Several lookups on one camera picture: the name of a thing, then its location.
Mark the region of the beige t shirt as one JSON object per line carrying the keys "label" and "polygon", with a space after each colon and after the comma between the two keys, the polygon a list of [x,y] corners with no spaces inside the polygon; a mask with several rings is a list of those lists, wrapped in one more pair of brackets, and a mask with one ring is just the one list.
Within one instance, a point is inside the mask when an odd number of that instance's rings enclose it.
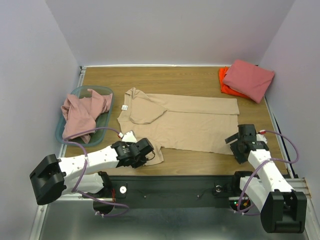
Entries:
{"label": "beige t shirt", "polygon": [[238,131],[235,98],[144,93],[124,94],[118,122],[122,132],[133,131],[154,147],[146,165],[164,161],[161,148],[231,155],[225,139]]}

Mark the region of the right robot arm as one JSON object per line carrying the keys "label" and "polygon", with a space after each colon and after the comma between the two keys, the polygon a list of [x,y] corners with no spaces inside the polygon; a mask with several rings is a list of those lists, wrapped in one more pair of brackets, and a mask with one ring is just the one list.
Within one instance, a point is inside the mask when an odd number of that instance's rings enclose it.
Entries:
{"label": "right robot arm", "polygon": [[253,124],[238,125],[238,132],[225,139],[238,163],[249,162],[253,172],[237,171],[230,182],[231,192],[239,195],[233,211],[250,216],[259,212],[267,233],[296,233],[305,230],[307,197],[297,191],[276,166],[267,146],[266,130],[256,131]]}

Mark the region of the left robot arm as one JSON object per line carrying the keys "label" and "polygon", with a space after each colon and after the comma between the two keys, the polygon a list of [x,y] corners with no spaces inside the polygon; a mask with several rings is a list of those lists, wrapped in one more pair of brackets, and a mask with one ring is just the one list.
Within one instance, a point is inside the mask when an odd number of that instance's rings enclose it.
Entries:
{"label": "left robot arm", "polygon": [[36,202],[43,206],[75,193],[106,197],[113,189],[106,169],[141,167],[153,152],[151,142],[142,138],[137,142],[117,141],[101,150],[74,157],[47,155],[29,175]]}

